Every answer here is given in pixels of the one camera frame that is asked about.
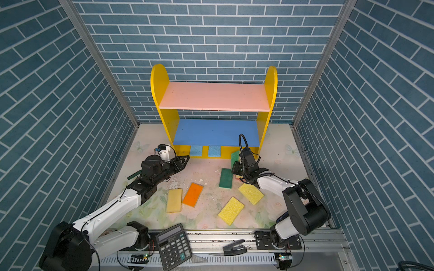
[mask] shelf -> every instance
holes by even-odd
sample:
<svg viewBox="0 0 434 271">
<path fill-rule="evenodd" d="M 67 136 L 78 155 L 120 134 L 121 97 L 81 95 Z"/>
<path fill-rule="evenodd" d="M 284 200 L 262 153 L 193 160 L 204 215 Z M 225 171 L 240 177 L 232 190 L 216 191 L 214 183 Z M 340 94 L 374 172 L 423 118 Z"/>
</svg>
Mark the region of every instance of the shelf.
<svg viewBox="0 0 434 271">
<path fill-rule="evenodd" d="M 237 147 L 240 134 L 244 134 L 249 147 L 259 147 L 256 121 L 181 119 L 173 144 Z"/>
<path fill-rule="evenodd" d="M 264 85 L 169 82 L 161 109 L 269 112 Z"/>
</svg>

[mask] orange sponge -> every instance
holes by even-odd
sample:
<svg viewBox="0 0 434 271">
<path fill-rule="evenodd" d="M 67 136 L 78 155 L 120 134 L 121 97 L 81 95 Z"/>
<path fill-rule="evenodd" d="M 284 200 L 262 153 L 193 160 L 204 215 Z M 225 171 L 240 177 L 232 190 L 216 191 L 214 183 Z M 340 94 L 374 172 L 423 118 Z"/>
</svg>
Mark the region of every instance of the orange sponge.
<svg viewBox="0 0 434 271">
<path fill-rule="evenodd" d="M 199 198 L 203 188 L 203 186 L 192 183 L 182 203 L 191 207 L 195 207 L 197 199 Z"/>
</svg>

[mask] floral tablecloth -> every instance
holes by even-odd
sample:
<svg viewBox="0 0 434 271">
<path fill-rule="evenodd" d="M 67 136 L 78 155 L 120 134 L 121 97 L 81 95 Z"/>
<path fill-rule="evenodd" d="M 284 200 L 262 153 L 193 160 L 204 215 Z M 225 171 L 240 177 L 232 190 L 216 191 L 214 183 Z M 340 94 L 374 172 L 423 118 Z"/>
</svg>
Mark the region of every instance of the floral tablecloth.
<svg viewBox="0 0 434 271">
<path fill-rule="evenodd" d="M 260 166 L 267 167 L 285 178 L 304 179 L 307 174 L 289 125 L 271 124 L 267 134 Z M 162 143 L 155 140 L 163 136 L 166 138 L 162 125 L 140 126 L 110 198 L 120 194 L 132 181 L 127 181 L 126 176 L 140 169 L 141 161 L 153 154 L 154 146 Z M 183 171 L 172 176 L 169 182 L 158 185 L 157 192 L 149 201 L 127 213 L 112 227 L 118 229 L 133 220 L 150 229 L 166 229 L 178 223 L 182 223 L 185 229 L 257 229 L 274 225 L 276 219 L 286 211 L 283 198 L 261 190 L 264 197 L 254 206 L 238 191 L 242 183 L 235 177 L 232 189 L 218 187 L 222 168 L 230 168 L 230 160 L 190 159 Z M 168 190 L 182 188 L 184 198 L 191 183 L 204 187 L 196 206 L 192 208 L 182 204 L 181 212 L 166 213 Z M 245 207 L 229 226 L 217 215 L 231 197 L 241 201 Z"/>
</svg>

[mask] calculator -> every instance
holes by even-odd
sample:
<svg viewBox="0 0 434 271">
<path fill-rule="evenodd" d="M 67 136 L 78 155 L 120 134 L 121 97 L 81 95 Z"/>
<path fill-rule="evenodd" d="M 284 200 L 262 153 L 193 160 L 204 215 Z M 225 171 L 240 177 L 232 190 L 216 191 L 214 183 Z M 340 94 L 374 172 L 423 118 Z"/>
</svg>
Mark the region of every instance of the calculator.
<svg viewBox="0 0 434 271">
<path fill-rule="evenodd" d="M 155 239 L 164 271 L 171 270 L 191 258 L 191 248 L 182 224 L 168 228 Z"/>
</svg>

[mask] light yellow sponge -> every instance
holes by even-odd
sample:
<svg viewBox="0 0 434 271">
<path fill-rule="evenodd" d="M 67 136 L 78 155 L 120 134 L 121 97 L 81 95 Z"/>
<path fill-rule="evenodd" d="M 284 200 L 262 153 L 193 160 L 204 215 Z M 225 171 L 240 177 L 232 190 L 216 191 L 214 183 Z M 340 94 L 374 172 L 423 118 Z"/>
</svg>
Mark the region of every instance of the light yellow sponge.
<svg viewBox="0 0 434 271">
<path fill-rule="evenodd" d="M 243 208 L 244 204 L 232 197 L 223 207 L 223 210 L 220 211 L 218 216 L 230 226 Z"/>
<path fill-rule="evenodd" d="M 169 195 L 167 196 L 166 212 L 180 212 L 181 197 L 182 197 L 182 188 L 170 189 Z"/>
<path fill-rule="evenodd" d="M 264 197 L 254 185 L 243 183 L 238 190 L 253 204 L 256 205 Z"/>
</svg>

